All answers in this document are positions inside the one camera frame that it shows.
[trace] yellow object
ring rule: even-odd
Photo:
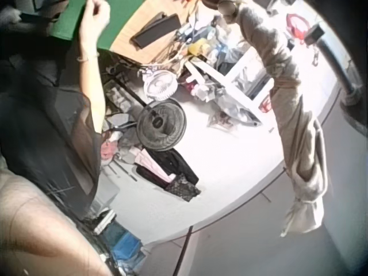
[[[188,52],[194,56],[206,56],[210,52],[210,49],[211,46],[208,44],[207,39],[199,39],[197,42],[189,45]]]

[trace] cable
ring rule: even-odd
[[[163,63],[151,63],[151,64],[141,64],[140,66],[142,66],[142,67],[155,67],[155,66],[164,66],[164,65],[167,65],[167,64],[171,63],[173,60],[175,60],[180,55],[180,53],[184,50],[184,47],[185,46],[186,46],[186,43],[184,43],[180,47],[178,53],[174,57],[172,57],[171,59],[167,60],[166,62],[163,62]]]

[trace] green board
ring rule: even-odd
[[[122,27],[128,22],[144,0],[107,0],[111,7],[110,23],[101,34],[97,47],[110,49]],[[78,24],[81,20],[86,0],[69,0],[68,6],[60,15],[51,30],[51,36],[72,40],[78,35]]]

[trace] wooden desk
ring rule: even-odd
[[[189,13],[196,5],[196,0],[145,0],[134,15],[122,28],[110,50],[119,55],[126,56],[136,62],[150,63],[162,50],[164,50],[175,32],[171,32],[156,40],[144,49],[137,49],[130,39],[139,32],[154,16],[160,12],[168,16],[177,13],[183,25]]]

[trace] bracelet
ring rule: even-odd
[[[89,60],[91,59],[95,59],[95,58],[98,58],[99,57],[99,52],[97,52],[94,56],[87,56],[86,58],[82,59],[81,56],[78,56],[77,57],[77,61],[78,62],[88,62]]]

